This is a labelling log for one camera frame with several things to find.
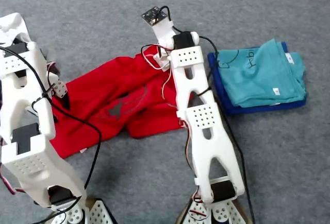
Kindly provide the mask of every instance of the blue cloth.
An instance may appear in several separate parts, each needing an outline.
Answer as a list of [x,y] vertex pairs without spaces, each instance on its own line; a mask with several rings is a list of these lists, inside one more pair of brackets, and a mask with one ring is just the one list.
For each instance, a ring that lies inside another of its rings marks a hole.
[[288,103],[305,98],[303,67],[299,54],[287,58],[274,39],[260,48],[219,51],[219,71],[234,106],[255,107]]
[[[281,45],[283,48],[283,52],[287,53],[287,45],[285,42],[282,42],[281,44],[278,43],[278,45]],[[291,56],[294,59],[295,62],[295,70],[292,71],[295,74],[296,79],[301,79],[299,84],[302,86],[304,89],[303,81],[302,81],[302,75],[304,72],[304,66],[302,64],[301,58],[298,54],[291,54]],[[225,109],[227,114],[239,114],[239,113],[251,113],[251,112],[263,112],[263,111],[273,111],[273,110],[283,110],[283,109],[291,109],[291,108],[296,108],[296,107],[301,107],[306,104],[306,98],[295,101],[295,102],[289,102],[289,103],[284,103],[280,105],[272,105],[272,106],[257,106],[257,107],[248,107],[248,108],[242,108],[240,106],[233,106],[231,103],[229,96],[224,88],[222,78],[220,76],[220,73],[214,65],[216,64],[217,60],[215,58],[214,53],[209,53],[208,54],[208,61],[210,64],[210,67],[212,69],[212,75],[213,75],[213,80],[214,84],[216,86],[217,94],[220,98],[220,101],[223,105],[223,108]]]

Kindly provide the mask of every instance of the small circuit board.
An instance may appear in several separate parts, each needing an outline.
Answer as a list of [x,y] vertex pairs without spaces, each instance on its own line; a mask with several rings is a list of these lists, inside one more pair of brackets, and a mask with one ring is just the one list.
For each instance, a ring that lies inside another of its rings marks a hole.
[[148,10],[146,13],[142,14],[141,17],[148,22],[150,26],[154,26],[158,22],[164,20],[167,17],[167,14],[165,14],[163,11],[161,11],[158,15],[158,19],[156,22],[156,15],[159,12],[159,8],[157,6],[153,7],[152,9]]

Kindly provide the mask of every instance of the table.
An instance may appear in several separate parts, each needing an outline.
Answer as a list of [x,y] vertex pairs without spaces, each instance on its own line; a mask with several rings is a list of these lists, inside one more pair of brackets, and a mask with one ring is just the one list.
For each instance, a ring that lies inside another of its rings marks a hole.
[[[155,43],[140,18],[155,5],[168,5],[177,28],[208,36],[219,49],[252,47],[273,37],[286,41],[306,65],[307,105],[229,121],[245,154],[257,223],[329,222],[330,0],[0,2],[1,16],[22,14],[31,38],[56,58],[65,81]],[[212,47],[201,43],[206,57]],[[140,140],[123,131],[103,142],[88,195],[102,197],[119,223],[174,223],[194,191],[185,140],[185,130]],[[67,159],[83,179],[94,152]],[[1,223],[31,223],[48,214],[24,194],[11,196],[3,184],[0,206]]]

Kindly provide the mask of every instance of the folded cloth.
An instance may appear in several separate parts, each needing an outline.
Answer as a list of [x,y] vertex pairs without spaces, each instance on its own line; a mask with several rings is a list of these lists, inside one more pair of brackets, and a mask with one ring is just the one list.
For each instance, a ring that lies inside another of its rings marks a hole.
[[[278,43],[283,48],[283,51],[285,53],[288,52],[287,49],[287,44],[285,42],[281,42],[280,44]],[[212,76],[213,76],[213,81],[217,90],[218,97],[222,103],[222,106],[227,114],[239,114],[239,113],[252,113],[252,112],[264,112],[264,111],[274,111],[274,110],[283,110],[283,109],[291,109],[291,108],[296,108],[296,107],[301,107],[306,104],[306,97],[302,100],[295,101],[295,102],[288,102],[288,103],[283,103],[279,105],[271,105],[271,106],[256,106],[256,107],[248,107],[248,108],[242,108],[240,106],[233,106],[233,104],[230,101],[230,98],[224,88],[222,78],[220,76],[220,72],[218,68],[215,66],[217,63],[217,60],[215,58],[214,53],[209,53],[208,54],[208,61],[210,64],[210,67],[212,69]],[[302,75],[304,72],[304,65],[302,63],[301,58],[298,57],[298,60],[296,62],[294,61],[294,65],[290,64],[290,66],[295,66],[295,70],[293,73],[296,75],[296,79],[300,81],[300,84],[303,85],[303,80],[302,80]]]
[[270,40],[260,48],[219,51],[219,71],[234,106],[254,107],[303,100],[299,54],[287,58],[281,43]]
[[[157,53],[156,47],[146,55]],[[147,56],[157,66],[152,56]],[[168,72],[155,70],[141,54],[135,58],[118,57],[67,83],[70,114],[99,128],[102,139],[117,135],[124,127],[132,137],[142,137],[180,128],[175,104],[175,85]],[[53,109],[58,122],[52,145],[62,157],[68,157],[98,142],[91,127]]]

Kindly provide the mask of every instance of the white wire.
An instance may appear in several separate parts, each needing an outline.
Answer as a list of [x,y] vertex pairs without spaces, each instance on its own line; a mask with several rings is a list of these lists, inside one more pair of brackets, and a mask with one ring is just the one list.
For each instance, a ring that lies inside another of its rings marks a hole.
[[[164,50],[169,50],[169,49],[167,49],[167,48],[165,48],[165,47],[163,47],[163,46],[161,46],[161,45],[158,45],[158,44],[151,44],[151,45],[158,46],[158,47],[160,47],[160,48],[163,48]],[[154,65],[149,61],[148,58],[146,58],[146,56],[144,55],[143,51],[142,51],[142,56],[143,56],[143,58],[145,59],[145,61],[146,61],[146,62],[147,62],[152,68],[154,68],[155,70],[162,70],[163,68],[165,68],[167,65],[170,64],[170,63],[168,62],[167,64],[163,65],[162,67],[157,68],[157,67],[154,67]]]
[[161,86],[161,97],[162,97],[163,100],[166,101],[167,105],[169,105],[170,107],[177,108],[177,106],[168,103],[167,100],[165,99],[165,95],[164,95],[164,88],[165,88],[165,85],[169,82],[169,80],[171,79],[171,76],[172,76],[172,69],[171,69],[171,65],[170,65],[170,73],[169,73],[169,76],[168,76],[167,80],[163,83],[163,85]]

